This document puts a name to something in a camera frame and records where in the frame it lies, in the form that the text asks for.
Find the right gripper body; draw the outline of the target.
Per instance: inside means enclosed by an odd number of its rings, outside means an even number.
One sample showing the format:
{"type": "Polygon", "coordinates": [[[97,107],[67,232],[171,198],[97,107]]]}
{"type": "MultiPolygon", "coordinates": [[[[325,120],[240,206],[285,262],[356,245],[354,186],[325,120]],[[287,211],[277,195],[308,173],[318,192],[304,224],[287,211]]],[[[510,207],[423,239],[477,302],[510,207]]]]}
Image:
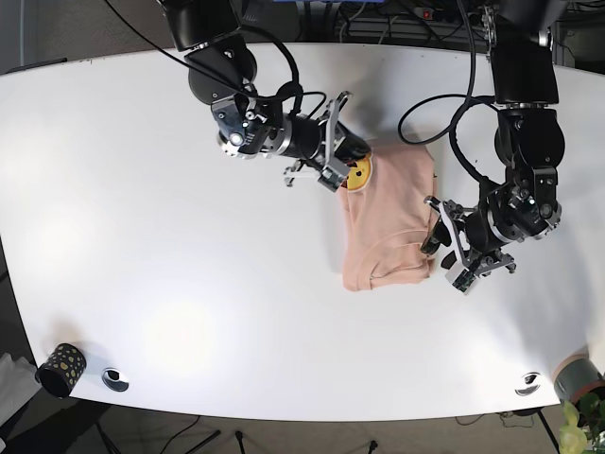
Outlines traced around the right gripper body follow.
{"type": "Polygon", "coordinates": [[[352,95],[344,91],[331,99],[318,119],[292,113],[285,116],[290,137],[284,155],[295,159],[284,171],[287,187],[297,179],[312,179],[336,192],[346,181],[349,167],[336,153],[347,138],[347,133],[339,129],[339,114],[352,95]]]}

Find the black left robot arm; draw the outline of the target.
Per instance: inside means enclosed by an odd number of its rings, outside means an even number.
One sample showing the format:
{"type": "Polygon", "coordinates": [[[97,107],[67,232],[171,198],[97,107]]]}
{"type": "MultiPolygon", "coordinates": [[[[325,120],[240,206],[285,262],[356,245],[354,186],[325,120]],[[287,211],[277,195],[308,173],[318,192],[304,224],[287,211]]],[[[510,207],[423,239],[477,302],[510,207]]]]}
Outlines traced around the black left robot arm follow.
{"type": "Polygon", "coordinates": [[[450,284],[462,293],[496,269],[515,272],[514,258],[503,247],[540,239],[561,221],[557,167],[565,140],[553,108],[560,97],[551,27],[566,7],[564,1],[501,1],[487,6],[483,24],[494,93],[462,95],[450,124],[434,136],[448,138],[458,162],[479,185],[473,208],[435,197],[425,200],[439,218],[422,250],[432,255],[441,246],[453,249],[441,265],[450,284]],[[481,174],[458,144],[458,123],[476,105],[497,114],[494,149],[505,167],[503,183],[481,174]]]}

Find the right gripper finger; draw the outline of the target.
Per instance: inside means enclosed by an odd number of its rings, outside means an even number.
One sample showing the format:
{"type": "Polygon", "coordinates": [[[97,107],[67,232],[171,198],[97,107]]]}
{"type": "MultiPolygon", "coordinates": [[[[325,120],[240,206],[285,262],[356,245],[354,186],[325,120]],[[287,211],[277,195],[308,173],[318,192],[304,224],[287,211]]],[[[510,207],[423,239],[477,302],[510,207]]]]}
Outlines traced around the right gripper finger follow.
{"type": "Polygon", "coordinates": [[[350,131],[345,131],[338,145],[338,159],[344,164],[349,164],[364,159],[371,151],[372,148],[364,139],[350,131]]]}

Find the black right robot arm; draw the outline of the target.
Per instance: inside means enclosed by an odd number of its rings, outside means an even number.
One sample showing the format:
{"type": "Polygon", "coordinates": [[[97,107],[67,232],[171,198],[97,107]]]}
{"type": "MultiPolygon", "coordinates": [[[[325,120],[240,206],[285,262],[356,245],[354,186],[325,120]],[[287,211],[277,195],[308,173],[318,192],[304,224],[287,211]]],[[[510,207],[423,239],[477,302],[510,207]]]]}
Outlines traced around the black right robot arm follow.
{"type": "Polygon", "coordinates": [[[240,23],[229,1],[163,1],[160,4],[179,61],[197,100],[210,107],[218,127],[217,142],[229,156],[252,159],[282,156],[293,163],[284,172],[286,186],[304,177],[337,191],[352,187],[354,170],[370,146],[339,119],[351,97],[344,91],[324,97],[309,114],[302,112],[309,94],[298,65],[273,34],[240,23]],[[272,96],[258,93],[257,62],[245,33],[274,44],[285,57],[291,78],[272,96]]]}

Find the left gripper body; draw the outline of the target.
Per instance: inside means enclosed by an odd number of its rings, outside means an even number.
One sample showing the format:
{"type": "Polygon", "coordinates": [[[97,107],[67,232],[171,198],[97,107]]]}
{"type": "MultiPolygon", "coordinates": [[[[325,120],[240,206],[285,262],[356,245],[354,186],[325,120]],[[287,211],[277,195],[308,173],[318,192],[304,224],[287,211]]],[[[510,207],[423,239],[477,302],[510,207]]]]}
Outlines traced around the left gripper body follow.
{"type": "Polygon", "coordinates": [[[502,251],[510,240],[493,233],[487,209],[466,208],[452,200],[440,201],[434,196],[425,198],[424,203],[447,227],[447,246],[441,246],[452,250],[441,261],[441,267],[446,270],[446,279],[456,290],[469,293],[480,279],[497,269],[516,272],[514,258],[502,251]]]}

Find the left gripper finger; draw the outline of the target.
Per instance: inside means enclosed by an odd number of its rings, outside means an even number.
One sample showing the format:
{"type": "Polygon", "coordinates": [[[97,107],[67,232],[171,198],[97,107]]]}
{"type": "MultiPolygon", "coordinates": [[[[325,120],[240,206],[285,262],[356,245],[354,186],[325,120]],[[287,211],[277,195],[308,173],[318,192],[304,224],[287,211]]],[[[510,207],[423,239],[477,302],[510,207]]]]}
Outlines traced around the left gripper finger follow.
{"type": "Polygon", "coordinates": [[[426,255],[434,255],[441,245],[447,246],[447,227],[439,218],[424,240],[421,252],[426,255]]]}

